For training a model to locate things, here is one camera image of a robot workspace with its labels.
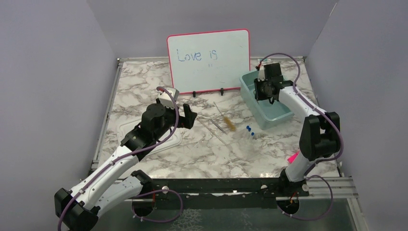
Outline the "brown test tube brush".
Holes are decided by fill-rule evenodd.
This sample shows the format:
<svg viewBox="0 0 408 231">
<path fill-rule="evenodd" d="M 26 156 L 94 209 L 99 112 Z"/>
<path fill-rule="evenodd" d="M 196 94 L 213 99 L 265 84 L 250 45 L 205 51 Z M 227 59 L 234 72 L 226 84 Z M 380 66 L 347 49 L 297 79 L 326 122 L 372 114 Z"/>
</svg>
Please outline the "brown test tube brush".
<svg viewBox="0 0 408 231">
<path fill-rule="evenodd" d="M 236 126 L 232 123 L 232 121 L 231 121 L 227 116 L 225 116 L 225 115 L 221 112 L 221 110 L 220 110 L 219 107 L 217 106 L 216 102 L 213 102 L 213 104 L 214 104 L 214 106 L 216 107 L 216 109 L 218 110 L 218 112 L 220 113 L 220 115 L 223 117 L 223 121 L 224 121 L 225 124 L 228 126 L 228 128 L 229 128 L 231 131 L 236 131 Z"/>
</svg>

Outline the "white bin lid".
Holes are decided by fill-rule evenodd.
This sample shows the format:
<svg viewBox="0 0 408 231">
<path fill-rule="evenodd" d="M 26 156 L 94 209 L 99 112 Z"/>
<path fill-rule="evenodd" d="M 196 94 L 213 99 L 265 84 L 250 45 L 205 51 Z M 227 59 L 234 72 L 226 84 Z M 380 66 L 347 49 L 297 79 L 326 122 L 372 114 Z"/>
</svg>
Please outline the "white bin lid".
<svg viewBox="0 0 408 231">
<path fill-rule="evenodd" d="M 130 152 L 159 144 L 153 149 L 135 154 L 140 160 L 150 153 L 170 149 L 181 144 L 182 137 L 179 130 L 173 127 L 159 129 L 160 137 L 152 132 L 141 129 L 141 119 L 127 120 L 116 127 L 118 144 L 126 147 Z"/>
</svg>

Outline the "teal plastic bin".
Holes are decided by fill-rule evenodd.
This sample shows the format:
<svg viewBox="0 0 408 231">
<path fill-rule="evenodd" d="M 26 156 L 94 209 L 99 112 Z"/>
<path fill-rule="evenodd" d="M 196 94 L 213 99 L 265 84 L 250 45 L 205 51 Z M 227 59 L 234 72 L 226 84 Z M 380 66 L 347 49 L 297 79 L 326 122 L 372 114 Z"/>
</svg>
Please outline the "teal plastic bin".
<svg viewBox="0 0 408 231">
<path fill-rule="evenodd" d="M 250 71 L 240 77 L 240 94 L 258 126 L 262 130 L 268 130 L 293 118 L 294 113 L 282 103 L 275 101 L 270 104 L 268 100 L 257 101 L 255 99 L 254 81 L 257 76 L 256 71 Z"/>
</svg>

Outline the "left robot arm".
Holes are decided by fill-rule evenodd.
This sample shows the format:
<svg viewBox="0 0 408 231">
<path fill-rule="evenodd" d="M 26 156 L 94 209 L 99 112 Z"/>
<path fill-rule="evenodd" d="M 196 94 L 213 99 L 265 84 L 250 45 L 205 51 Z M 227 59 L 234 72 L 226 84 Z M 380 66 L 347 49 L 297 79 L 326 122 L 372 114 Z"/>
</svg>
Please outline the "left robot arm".
<svg viewBox="0 0 408 231">
<path fill-rule="evenodd" d="M 125 135 L 120 145 L 86 179 L 69 190 L 61 188 L 54 195 L 57 229 L 66 225 L 71 231 L 90 231 L 99 218 L 122 201 L 146 197 L 151 193 L 152 179 L 141 170 L 134 171 L 123 182 L 115 181 L 135 166 L 154 148 L 164 144 L 178 128 L 191 129 L 197 113 L 183 105 L 184 116 L 177 106 L 150 104 L 141 122 Z"/>
</svg>

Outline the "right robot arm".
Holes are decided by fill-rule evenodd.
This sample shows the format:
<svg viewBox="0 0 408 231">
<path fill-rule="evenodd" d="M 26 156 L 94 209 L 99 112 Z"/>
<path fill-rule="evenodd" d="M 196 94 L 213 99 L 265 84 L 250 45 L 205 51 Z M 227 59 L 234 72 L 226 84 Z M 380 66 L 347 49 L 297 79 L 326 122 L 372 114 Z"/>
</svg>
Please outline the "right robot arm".
<svg viewBox="0 0 408 231">
<path fill-rule="evenodd" d="M 340 118 L 310 101 L 291 80 L 284 80 L 279 63 L 258 65 L 254 80 L 255 99 L 280 102 L 303 120 L 298 156 L 285 168 L 278 182 L 278 191 L 285 196 L 301 188 L 305 176 L 323 159 L 341 149 Z"/>
</svg>

